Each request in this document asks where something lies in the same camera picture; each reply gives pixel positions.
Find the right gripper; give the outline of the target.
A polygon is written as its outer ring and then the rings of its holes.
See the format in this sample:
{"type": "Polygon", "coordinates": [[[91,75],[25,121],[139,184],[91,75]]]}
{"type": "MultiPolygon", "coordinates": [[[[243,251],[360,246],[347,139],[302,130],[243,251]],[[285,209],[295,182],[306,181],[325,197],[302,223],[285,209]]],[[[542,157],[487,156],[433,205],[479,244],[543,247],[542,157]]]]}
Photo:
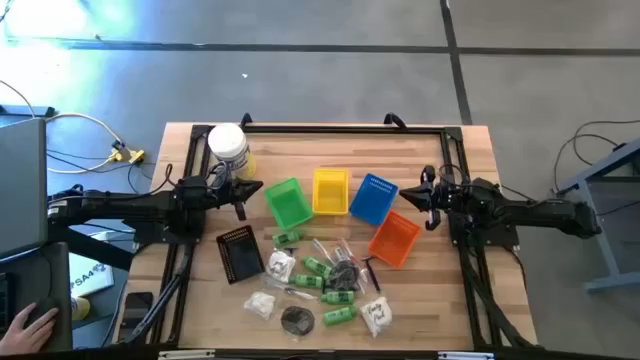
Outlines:
{"type": "Polygon", "coordinates": [[[410,202],[416,209],[425,210],[428,219],[425,222],[427,230],[435,230],[441,223],[440,211],[450,211],[459,201],[464,188],[470,184],[470,179],[461,174],[461,182],[456,183],[453,175],[441,175],[440,182],[435,183],[436,169],[425,166],[421,173],[421,184],[415,187],[401,189],[399,194],[410,202]]]}

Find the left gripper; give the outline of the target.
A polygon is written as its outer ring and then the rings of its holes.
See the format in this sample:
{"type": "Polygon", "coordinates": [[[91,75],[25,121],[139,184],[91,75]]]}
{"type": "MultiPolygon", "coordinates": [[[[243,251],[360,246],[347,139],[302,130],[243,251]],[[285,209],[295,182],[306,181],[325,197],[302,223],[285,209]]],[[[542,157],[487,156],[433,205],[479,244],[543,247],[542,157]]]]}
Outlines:
{"type": "Polygon", "coordinates": [[[216,175],[206,190],[204,209],[220,209],[230,204],[234,207],[240,221],[247,219],[244,210],[246,203],[264,185],[262,181],[233,179],[223,175],[216,175]]]}

